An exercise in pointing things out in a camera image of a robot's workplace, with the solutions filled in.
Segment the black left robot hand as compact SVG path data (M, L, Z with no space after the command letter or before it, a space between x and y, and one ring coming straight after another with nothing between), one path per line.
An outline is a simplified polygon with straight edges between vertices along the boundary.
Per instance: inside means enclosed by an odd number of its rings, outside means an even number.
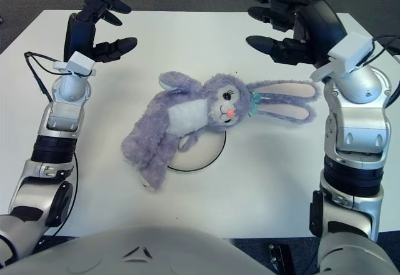
M85 0L82 10L70 15L64 43L65 61L77 51L93 61L108 63L119 60L137 46L138 40L135 37L94 44L96 23L99 20L114 26L122 25L113 11L129 14L131 8L120 0Z

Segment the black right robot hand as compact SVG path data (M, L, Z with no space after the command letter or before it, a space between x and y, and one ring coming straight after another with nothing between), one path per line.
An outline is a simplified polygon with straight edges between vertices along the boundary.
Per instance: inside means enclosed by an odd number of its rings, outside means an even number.
M320 68L329 62L328 52L347 35L326 0L255 1L269 6L250 7L247 13L252 18L281 32L293 31L292 38L281 41L255 35L246 38L252 48L267 54L275 63L304 63Z

